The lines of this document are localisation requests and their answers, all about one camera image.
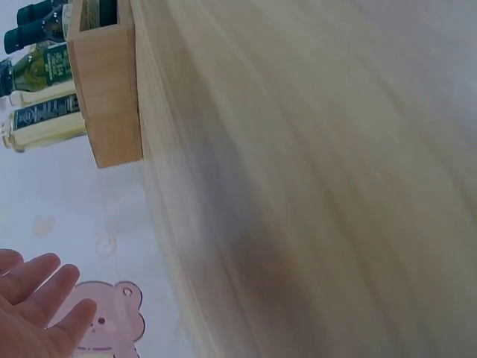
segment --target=bottle label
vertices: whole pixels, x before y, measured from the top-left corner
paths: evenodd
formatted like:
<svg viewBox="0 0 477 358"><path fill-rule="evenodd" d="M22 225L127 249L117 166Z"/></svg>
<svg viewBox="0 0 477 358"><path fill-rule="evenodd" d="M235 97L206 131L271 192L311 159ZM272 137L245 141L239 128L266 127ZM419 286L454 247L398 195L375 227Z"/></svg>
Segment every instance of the bottle label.
<svg viewBox="0 0 477 358"><path fill-rule="evenodd" d="M61 18L61 23L63 24L63 36L65 37L65 39L68 38L69 20L72 17L72 12L73 12L73 4L63 5L63 15Z"/></svg>
<svg viewBox="0 0 477 358"><path fill-rule="evenodd" d="M99 0L84 0L80 30L87 31L99 27Z"/></svg>
<svg viewBox="0 0 477 358"><path fill-rule="evenodd" d="M78 97L66 95L30 107L16 110L13 117L13 130L17 131L30 125L67 116L80 111Z"/></svg>
<svg viewBox="0 0 477 358"><path fill-rule="evenodd" d="M71 80L72 68L69 64L66 43L48 47L43 52L43 60L45 61L46 83L49 86Z"/></svg>

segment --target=pink bear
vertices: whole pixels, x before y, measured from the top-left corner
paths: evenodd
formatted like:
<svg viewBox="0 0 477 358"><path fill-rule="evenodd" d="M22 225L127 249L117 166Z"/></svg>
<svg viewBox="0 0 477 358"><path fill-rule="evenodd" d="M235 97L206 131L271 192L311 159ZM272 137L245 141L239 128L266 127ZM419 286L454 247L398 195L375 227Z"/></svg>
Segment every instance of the pink bear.
<svg viewBox="0 0 477 358"><path fill-rule="evenodd" d="M132 282L115 286L100 281L79 283L51 321L59 322L71 308L84 298L98 305L95 320L76 349L73 357L108 354L115 358L137 358L134 342L145 332L145 321L139 312L142 292Z"/></svg>

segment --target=finger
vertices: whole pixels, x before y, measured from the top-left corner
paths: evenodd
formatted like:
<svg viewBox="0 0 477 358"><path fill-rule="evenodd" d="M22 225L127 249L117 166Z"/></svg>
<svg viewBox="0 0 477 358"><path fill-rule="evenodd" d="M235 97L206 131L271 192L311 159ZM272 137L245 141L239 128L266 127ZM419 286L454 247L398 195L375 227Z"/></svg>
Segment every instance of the finger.
<svg viewBox="0 0 477 358"><path fill-rule="evenodd" d="M73 354L91 325L96 308L93 300L82 300L65 318L46 330L59 357L70 357Z"/></svg>
<svg viewBox="0 0 477 358"><path fill-rule="evenodd" d="M17 304L15 308L24 319L39 328L44 328L75 287L78 278L80 278L78 267L64 265L28 300Z"/></svg>
<svg viewBox="0 0 477 358"><path fill-rule="evenodd" d="M15 267L0 277L0 295L13 305L23 302L59 265L60 258L57 255L44 254Z"/></svg>
<svg viewBox="0 0 477 358"><path fill-rule="evenodd" d="M0 249L0 275L9 272L11 268L23 263L23 257L14 250Z"/></svg>

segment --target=dark green bottle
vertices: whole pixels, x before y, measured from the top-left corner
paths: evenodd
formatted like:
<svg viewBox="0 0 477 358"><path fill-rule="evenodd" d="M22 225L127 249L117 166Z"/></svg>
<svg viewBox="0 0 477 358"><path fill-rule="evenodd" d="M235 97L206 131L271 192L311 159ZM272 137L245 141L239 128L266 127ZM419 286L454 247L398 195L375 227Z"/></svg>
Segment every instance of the dark green bottle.
<svg viewBox="0 0 477 358"><path fill-rule="evenodd" d="M73 0L46 0L39 4L23 7L16 14L16 22L18 26L20 26L43 19L56 7L64 4L71 4L72 2ZM117 0L85 0L85 8L88 9L89 13L98 16L98 20L93 21L93 23L96 23L101 27L118 23Z"/></svg>
<svg viewBox="0 0 477 358"><path fill-rule="evenodd" d="M39 49L14 66L7 60L0 66L0 97L13 91L38 92L72 79L65 43Z"/></svg>
<svg viewBox="0 0 477 358"><path fill-rule="evenodd" d="M71 4L61 5L43 19L8 31L4 37L5 52L12 54L27 45L46 40L65 42L71 11Z"/></svg>
<svg viewBox="0 0 477 358"><path fill-rule="evenodd" d="M16 23L18 26L21 26L40 20L52 12L56 7L72 2L73 0L46 0L38 4L22 7L16 14Z"/></svg>

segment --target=bear ear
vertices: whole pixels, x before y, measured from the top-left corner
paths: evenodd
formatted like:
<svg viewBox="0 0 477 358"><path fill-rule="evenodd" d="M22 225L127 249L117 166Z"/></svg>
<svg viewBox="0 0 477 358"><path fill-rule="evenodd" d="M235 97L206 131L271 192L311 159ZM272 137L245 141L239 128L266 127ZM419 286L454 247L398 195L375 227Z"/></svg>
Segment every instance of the bear ear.
<svg viewBox="0 0 477 358"><path fill-rule="evenodd" d="M122 297L126 302L134 305L137 309L141 307L142 292L134 283L121 281L116 284L115 288L121 292Z"/></svg>

